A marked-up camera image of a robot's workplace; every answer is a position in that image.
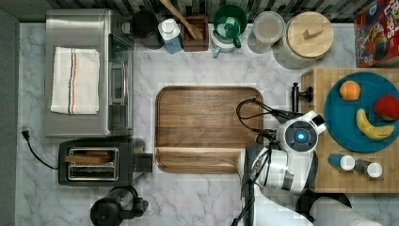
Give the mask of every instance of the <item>green mug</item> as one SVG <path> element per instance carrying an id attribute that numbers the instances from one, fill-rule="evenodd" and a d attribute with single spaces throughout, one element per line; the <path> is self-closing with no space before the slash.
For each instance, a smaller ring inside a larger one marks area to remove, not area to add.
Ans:
<path id="1" fill-rule="evenodd" d="M 247 28 L 247 15 L 236 5 L 225 5 L 214 16 L 214 34 L 222 42 L 234 43 L 241 48 L 240 35 Z"/>

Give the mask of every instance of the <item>toaster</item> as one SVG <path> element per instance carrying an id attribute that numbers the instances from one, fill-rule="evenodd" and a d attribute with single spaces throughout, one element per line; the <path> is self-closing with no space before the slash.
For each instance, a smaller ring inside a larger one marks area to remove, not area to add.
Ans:
<path id="1" fill-rule="evenodd" d="M 63 142 L 58 153 L 62 186 L 129 186 L 152 172 L 152 153 L 144 141 L 128 137 L 86 138 Z"/>

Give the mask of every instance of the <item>wooden spoon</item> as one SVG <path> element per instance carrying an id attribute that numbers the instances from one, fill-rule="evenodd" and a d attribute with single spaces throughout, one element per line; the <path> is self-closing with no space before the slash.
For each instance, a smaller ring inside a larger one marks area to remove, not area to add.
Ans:
<path id="1" fill-rule="evenodd" d="M 190 35 L 193 37 L 194 40 L 202 40 L 203 36 L 200 33 L 200 30 L 190 24 L 185 18 L 184 16 L 175 8 L 173 7 L 173 5 L 169 2 L 169 0 L 159 0 L 162 4 L 164 4 L 164 6 L 166 8 L 169 9 L 169 11 L 175 15 L 177 18 L 179 18 L 179 20 L 185 25 L 185 27 L 187 27 L 188 32 L 190 33 Z"/>

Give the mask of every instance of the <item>banana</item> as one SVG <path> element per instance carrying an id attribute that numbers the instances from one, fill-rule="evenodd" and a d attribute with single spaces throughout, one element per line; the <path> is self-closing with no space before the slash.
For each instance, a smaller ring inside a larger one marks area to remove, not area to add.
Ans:
<path id="1" fill-rule="evenodd" d="M 371 125 L 369 120 L 367 119 L 366 112 L 362 108 L 359 109 L 358 113 L 356 114 L 356 123 L 358 124 L 359 130 L 366 137 L 376 140 L 389 137 L 395 129 L 393 125 L 385 125 L 379 127 Z"/>

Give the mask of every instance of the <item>striped towel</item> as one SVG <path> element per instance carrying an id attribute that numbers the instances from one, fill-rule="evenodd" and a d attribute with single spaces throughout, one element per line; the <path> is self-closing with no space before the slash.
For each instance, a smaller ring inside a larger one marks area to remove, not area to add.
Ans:
<path id="1" fill-rule="evenodd" d="M 95 49 L 56 48 L 51 111 L 97 114 L 100 54 Z"/>

